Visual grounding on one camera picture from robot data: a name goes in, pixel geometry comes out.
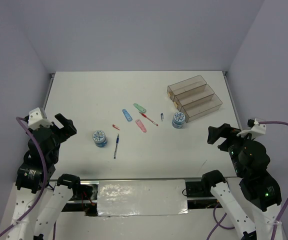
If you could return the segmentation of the blue round jar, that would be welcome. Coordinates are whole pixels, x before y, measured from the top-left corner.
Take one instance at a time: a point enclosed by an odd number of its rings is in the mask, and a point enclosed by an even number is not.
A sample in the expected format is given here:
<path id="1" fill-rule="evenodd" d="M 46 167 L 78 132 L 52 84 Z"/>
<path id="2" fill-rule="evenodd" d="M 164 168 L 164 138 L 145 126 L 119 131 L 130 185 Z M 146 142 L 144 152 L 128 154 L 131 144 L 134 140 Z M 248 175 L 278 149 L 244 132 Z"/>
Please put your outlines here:
<path id="1" fill-rule="evenodd" d="M 102 130 L 96 130 L 92 134 L 92 139 L 95 145 L 99 148 L 103 148 L 107 145 L 107 137 L 106 137 L 106 134 Z"/>
<path id="2" fill-rule="evenodd" d="M 176 129 L 181 129 L 186 122 L 186 116 L 182 112 L 176 112 L 173 115 L 172 126 Z"/>

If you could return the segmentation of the red pen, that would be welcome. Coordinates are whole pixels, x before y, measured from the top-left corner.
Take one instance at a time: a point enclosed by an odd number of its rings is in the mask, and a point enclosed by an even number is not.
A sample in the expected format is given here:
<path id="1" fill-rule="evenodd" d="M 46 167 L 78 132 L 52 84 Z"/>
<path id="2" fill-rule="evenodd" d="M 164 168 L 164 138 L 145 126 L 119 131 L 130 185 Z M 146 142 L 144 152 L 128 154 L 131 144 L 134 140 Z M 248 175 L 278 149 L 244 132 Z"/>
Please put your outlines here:
<path id="1" fill-rule="evenodd" d="M 139 112 L 139 114 L 141 116 L 143 116 L 145 119 L 147 119 L 148 121 L 150 121 L 152 124 L 154 124 L 155 126 L 159 126 L 155 121 L 153 121 L 152 119 L 150 119 L 147 115 L 145 115 L 144 113 L 142 112 Z"/>

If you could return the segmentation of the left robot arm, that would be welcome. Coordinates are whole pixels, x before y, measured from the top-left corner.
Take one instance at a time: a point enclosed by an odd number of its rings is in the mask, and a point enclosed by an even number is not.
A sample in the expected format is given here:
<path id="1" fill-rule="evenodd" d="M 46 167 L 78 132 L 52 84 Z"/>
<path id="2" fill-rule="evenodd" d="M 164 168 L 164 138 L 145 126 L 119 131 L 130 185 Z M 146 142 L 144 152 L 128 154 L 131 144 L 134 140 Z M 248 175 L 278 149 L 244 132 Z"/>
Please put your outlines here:
<path id="1" fill-rule="evenodd" d="M 29 141 L 23 164 L 17 170 L 13 228 L 7 234 L 9 240 L 46 240 L 67 201 L 81 196 L 80 178 L 64 173 L 58 178 L 46 206 L 40 208 L 59 161 L 61 144 L 77 133 L 72 120 L 60 113 L 55 118 L 62 124 L 61 128 L 37 111 L 25 118 L 17 118 Z"/>

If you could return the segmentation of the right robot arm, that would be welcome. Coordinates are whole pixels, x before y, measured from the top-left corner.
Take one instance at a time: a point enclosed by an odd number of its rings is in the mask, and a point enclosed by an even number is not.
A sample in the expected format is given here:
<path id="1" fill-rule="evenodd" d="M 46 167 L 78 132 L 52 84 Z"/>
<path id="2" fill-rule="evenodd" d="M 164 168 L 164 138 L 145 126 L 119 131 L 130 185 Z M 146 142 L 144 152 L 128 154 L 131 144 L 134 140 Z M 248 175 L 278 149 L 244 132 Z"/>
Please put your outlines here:
<path id="1" fill-rule="evenodd" d="M 240 206 L 224 176 L 219 170 L 203 174 L 201 190 L 214 196 L 230 218 L 241 240 L 282 240 L 282 224 L 277 216 L 281 210 L 282 195 L 277 181 L 268 173 L 270 157 L 255 139 L 266 133 L 266 125 L 252 120 L 250 129 L 240 130 L 224 123 L 208 127 L 207 143 L 219 138 L 224 142 L 218 149 L 227 152 L 232 161 L 244 198 L 250 203 L 253 219 Z"/>

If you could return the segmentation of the blue pen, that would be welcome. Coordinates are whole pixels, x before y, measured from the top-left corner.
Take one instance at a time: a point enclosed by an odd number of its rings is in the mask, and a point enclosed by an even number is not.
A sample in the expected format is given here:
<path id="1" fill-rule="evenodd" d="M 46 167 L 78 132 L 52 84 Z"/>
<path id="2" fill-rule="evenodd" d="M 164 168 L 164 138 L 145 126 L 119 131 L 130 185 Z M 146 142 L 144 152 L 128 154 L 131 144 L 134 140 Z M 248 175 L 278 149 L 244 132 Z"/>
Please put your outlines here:
<path id="1" fill-rule="evenodd" d="M 114 153 L 113 153 L 113 159 L 116 159 L 116 157 L 117 157 L 117 151 L 118 151 L 119 140 L 120 140 L 120 135 L 117 134 L 116 142 L 115 142 L 115 149 L 114 149 Z"/>

